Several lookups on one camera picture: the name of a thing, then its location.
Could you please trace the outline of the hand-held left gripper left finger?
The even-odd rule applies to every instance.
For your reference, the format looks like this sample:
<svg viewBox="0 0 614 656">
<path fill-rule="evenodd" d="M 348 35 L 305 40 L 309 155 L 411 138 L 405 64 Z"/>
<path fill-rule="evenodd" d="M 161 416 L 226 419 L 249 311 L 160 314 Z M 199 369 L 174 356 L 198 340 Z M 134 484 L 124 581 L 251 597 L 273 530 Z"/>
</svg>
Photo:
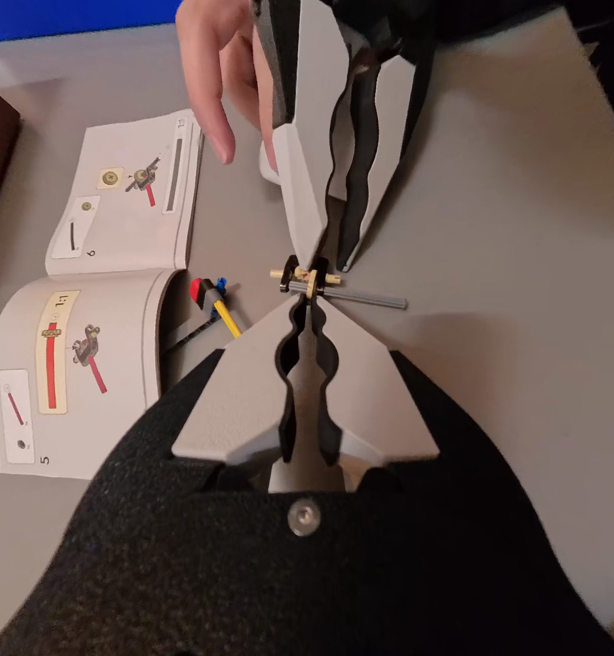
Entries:
<svg viewBox="0 0 614 656">
<path fill-rule="evenodd" d="M 242 465 L 291 460 L 296 439 L 293 388 L 304 295 L 290 296 L 222 351 L 172 446 L 176 457 Z"/>
</svg>

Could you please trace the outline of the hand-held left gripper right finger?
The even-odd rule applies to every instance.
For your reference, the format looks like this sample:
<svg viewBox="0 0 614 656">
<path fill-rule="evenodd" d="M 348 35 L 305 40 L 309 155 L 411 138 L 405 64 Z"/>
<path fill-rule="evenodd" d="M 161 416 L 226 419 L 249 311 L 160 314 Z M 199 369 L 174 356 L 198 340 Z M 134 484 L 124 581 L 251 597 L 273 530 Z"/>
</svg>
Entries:
<svg viewBox="0 0 614 656">
<path fill-rule="evenodd" d="M 324 299 L 311 300 L 311 325 L 325 374 L 318 418 L 325 462 L 384 466 L 437 458 L 390 350 Z"/>
</svg>

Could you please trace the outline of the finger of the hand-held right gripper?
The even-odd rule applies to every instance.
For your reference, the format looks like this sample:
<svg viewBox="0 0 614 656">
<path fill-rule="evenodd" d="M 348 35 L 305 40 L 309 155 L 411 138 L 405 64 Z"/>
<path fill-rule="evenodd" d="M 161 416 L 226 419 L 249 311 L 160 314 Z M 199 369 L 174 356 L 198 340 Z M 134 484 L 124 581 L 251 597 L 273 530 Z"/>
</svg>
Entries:
<svg viewBox="0 0 614 656">
<path fill-rule="evenodd" d="M 302 1 L 298 27 L 294 118 L 273 130 L 273 148 L 295 255 L 302 269 L 310 269 L 329 222 L 331 132 L 350 55 L 326 4 Z"/>
<path fill-rule="evenodd" d="M 415 65 L 397 54 L 353 80 L 354 147 L 336 261 L 341 272 L 352 267 L 400 162 L 414 75 Z"/>
</svg>

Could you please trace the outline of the black lego frame gear assembly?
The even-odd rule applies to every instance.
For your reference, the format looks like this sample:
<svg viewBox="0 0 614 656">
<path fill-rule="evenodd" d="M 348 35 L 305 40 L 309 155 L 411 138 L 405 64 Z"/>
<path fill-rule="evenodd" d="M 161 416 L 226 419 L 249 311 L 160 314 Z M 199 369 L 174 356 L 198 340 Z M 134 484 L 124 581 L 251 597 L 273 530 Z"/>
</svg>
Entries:
<svg viewBox="0 0 614 656">
<path fill-rule="evenodd" d="M 297 256 L 291 255 L 282 269 L 270 270 L 270 278 L 279 282 L 282 293 L 294 292 L 302 295 L 309 302 L 317 297 L 323 297 L 397 310 L 406 310 L 408 307 L 408 301 L 404 298 L 351 291 L 345 288 L 341 276 L 329 271 L 329 260 L 322 256 L 317 257 L 312 268 L 306 270 L 299 266 Z"/>
</svg>

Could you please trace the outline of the yellow axle lego subassembly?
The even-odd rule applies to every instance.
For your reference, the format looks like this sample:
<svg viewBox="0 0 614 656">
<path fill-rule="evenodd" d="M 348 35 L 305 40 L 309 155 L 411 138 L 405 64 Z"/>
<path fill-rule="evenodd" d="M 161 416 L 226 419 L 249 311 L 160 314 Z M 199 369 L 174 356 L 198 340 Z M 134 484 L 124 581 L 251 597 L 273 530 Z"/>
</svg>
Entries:
<svg viewBox="0 0 614 656">
<path fill-rule="evenodd" d="M 216 282 L 205 277 L 193 279 L 189 286 L 189 296 L 199 308 L 198 316 L 189 318 L 161 338 L 161 355 L 169 355 L 186 346 L 219 322 L 227 326 L 232 337 L 241 336 L 242 330 L 226 306 L 226 294 L 227 280 L 224 277 L 219 277 Z"/>
</svg>

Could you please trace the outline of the person's right hand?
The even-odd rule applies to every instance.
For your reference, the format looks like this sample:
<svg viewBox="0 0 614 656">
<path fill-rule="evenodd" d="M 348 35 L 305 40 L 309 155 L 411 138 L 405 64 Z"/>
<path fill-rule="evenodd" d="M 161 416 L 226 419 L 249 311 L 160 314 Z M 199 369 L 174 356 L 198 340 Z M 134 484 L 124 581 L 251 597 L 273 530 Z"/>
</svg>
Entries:
<svg viewBox="0 0 614 656">
<path fill-rule="evenodd" d="M 236 141 L 222 106 L 226 93 L 262 135 L 270 167 L 273 148 L 273 80 L 254 25 L 250 1 L 183 1 L 175 19 L 191 108 L 223 164 Z"/>
</svg>

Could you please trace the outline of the open instruction booklet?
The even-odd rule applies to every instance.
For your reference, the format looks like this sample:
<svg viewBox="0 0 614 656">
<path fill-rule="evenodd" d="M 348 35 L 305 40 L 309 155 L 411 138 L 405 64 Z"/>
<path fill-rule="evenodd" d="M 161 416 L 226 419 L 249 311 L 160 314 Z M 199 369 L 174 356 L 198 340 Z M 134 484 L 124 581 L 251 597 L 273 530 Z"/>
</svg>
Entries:
<svg viewBox="0 0 614 656">
<path fill-rule="evenodd" d="M 46 276 L 0 314 L 1 474 L 89 480 L 159 400 L 202 153 L 190 109 L 85 131 Z"/>
</svg>

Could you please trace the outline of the blue storage bin with tag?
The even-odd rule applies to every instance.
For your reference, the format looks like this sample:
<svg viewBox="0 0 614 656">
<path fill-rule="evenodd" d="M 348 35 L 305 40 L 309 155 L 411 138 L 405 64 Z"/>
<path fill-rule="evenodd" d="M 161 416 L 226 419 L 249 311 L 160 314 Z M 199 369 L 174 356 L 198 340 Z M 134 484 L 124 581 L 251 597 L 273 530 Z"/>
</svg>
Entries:
<svg viewBox="0 0 614 656">
<path fill-rule="evenodd" d="M 0 1 L 0 42 L 173 23 L 181 1 Z"/>
</svg>

